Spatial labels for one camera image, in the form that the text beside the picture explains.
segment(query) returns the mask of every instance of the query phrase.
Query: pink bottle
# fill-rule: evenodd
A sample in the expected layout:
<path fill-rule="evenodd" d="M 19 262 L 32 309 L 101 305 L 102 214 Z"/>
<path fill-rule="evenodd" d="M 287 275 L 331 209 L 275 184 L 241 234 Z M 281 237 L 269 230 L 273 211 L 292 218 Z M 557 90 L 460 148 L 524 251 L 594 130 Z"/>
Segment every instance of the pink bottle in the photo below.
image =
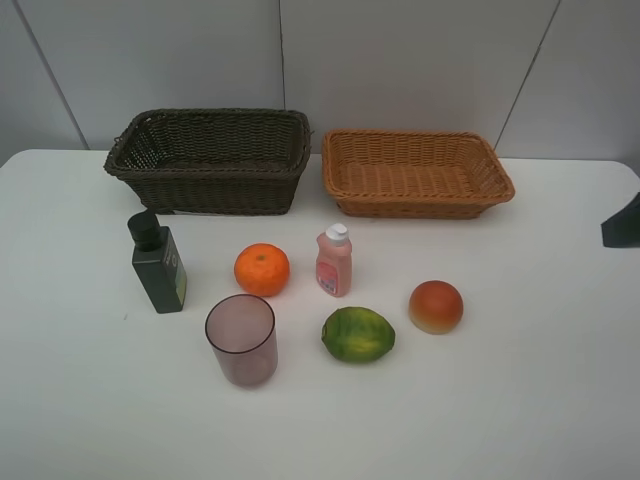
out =
<path fill-rule="evenodd" d="M 318 237 L 316 278 L 322 289 L 334 297 L 342 297 L 351 288 L 351 241 L 349 231 L 341 223 L 327 228 Z"/>

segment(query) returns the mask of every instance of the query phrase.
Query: basket rim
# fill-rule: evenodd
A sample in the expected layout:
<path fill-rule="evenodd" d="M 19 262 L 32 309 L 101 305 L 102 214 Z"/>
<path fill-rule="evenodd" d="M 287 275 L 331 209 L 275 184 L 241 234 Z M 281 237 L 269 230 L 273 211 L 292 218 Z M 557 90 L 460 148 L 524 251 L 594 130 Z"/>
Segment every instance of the basket rim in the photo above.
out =
<path fill-rule="evenodd" d="M 122 154 L 124 147 L 131 141 L 136 128 L 147 118 L 157 115 L 193 116 L 193 115 L 259 115 L 293 118 L 302 127 L 302 148 L 299 158 L 287 168 L 257 169 L 209 166 L 207 168 L 163 168 L 163 169 L 135 169 L 116 164 L 116 159 Z M 114 139 L 114 145 L 107 154 L 104 169 L 119 180 L 142 179 L 209 179 L 209 178 L 256 178 L 285 180 L 299 177 L 307 166 L 311 155 L 311 128 L 307 116 L 297 110 L 278 110 L 269 108 L 160 108 L 147 110 L 136 115 L 122 134 Z"/>
<path fill-rule="evenodd" d="M 394 193 L 352 193 L 338 187 L 333 181 L 332 175 L 332 155 L 329 146 L 334 137 L 340 135 L 347 136 L 419 136 L 419 137 L 459 137 L 474 139 L 482 145 L 487 152 L 491 163 L 495 166 L 496 171 L 506 187 L 503 192 L 492 195 L 482 193 L 471 194 L 394 194 Z M 450 131 L 425 131 L 425 130 L 386 130 L 386 129 L 356 129 L 356 128 L 339 128 L 329 130 L 323 138 L 322 142 L 322 172 L 324 185 L 329 193 L 336 201 L 356 202 L 360 204 L 367 203 L 406 203 L 412 202 L 417 204 L 449 204 L 449 205 L 496 205 L 510 201 L 515 196 L 515 187 L 511 178 L 505 171 L 502 163 L 498 159 L 495 151 L 487 143 L 487 141 L 474 132 L 450 132 Z"/>

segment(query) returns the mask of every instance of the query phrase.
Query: toy fruit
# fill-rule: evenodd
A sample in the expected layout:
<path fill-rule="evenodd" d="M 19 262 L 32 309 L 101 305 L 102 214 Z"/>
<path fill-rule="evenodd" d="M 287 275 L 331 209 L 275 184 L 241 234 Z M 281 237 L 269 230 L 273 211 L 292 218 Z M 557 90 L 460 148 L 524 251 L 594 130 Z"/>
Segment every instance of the toy fruit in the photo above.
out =
<path fill-rule="evenodd" d="M 271 297 L 280 293 L 289 280 L 289 259 L 278 247 L 256 243 L 238 255 L 233 272 L 246 292 Z"/>
<path fill-rule="evenodd" d="M 362 307 L 340 308 L 322 327 L 322 343 L 338 360 L 368 363 L 393 348 L 396 332 L 382 315 Z"/>
<path fill-rule="evenodd" d="M 462 296 L 458 290 L 439 280 L 418 285 L 409 300 L 411 321 L 427 333 L 449 333 L 460 322 L 462 312 Z"/>

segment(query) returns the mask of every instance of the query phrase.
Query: cup rim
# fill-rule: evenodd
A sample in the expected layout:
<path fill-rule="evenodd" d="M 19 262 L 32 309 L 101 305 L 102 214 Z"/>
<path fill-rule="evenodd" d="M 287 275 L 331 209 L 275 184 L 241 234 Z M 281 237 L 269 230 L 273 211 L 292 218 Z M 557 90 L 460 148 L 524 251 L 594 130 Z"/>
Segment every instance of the cup rim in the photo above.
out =
<path fill-rule="evenodd" d="M 262 303 L 264 303 L 268 308 L 269 311 L 271 312 L 271 330 L 269 330 L 269 334 L 265 337 L 265 339 L 260 342 L 258 345 L 256 345 L 255 347 L 251 347 L 248 350 L 243 350 L 241 352 L 230 352 L 228 350 L 225 350 L 223 348 L 218 347 L 215 343 L 213 343 L 213 340 L 211 340 L 211 338 L 209 337 L 209 329 L 207 328 L 207 325 L 209 325 L 209 319 L 211 318 L 211 314 L 213 313 L 213 311 L 218 308 L 221 304 L 223 304 L 224 302 L 226 302 L 227 300 L 231 300 L 232 298 L 236 298 L 236 297 L 252 297 L 252 298 L 257 298 L 258 300 L 260 300 Z M 204 334 L 207 337 L 207 340 L 209 341 L 209 343 L 211 344 L 211 346 L 213 348 L 215 348 L 216 350 L 218 350 L 219 352 L 222 353 L 227 353 L 229 355 L 243 355 L 245 353 L 249 353 L 249 352 L 253 352 L 254 350 L 260 348 L 262 345 L 264 345 L 267 340 L 269 340 L 271 338 L 271 335 L 273 335 L 273 331 L 276 328 L 276 314 L 273 311 L 273 308 L 271 307 L 271 305 L 269 305 L 269 302 L 267 302 L 264 298 L 259 297 L 257 295 L 252 295 L 250 293 L 238 293 L 237 295 L 231 295 L 229 297 L 223 298 L 222 300 L 220 300 L 218 303 L 216 303 L 213 308 L 209 311 L 209 313 L 207 314 L 207 319 L 204 322 Z"/>

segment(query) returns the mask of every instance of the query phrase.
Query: dish soap bottle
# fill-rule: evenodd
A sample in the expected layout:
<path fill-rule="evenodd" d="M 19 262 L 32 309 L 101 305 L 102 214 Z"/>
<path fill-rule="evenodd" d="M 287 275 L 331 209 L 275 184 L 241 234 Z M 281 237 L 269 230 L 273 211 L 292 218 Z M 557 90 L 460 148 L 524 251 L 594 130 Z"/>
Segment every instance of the dish soap bottle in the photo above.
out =
<path fill-rule="evenodd" d="M 327 228 L 318 237 L 316 278 L 322 289 L 334 297 L 342 297 L 351 288 L 351 241 L 349 231 L 341 223 Z"/>
<path fill-rule="evenodd" d="M 133 268 L 158 313 L 179 312 L 187 291 L 187 275 L 169 227 L 153 212 L 137 213 L 127 223 L 136 246 Z"/>

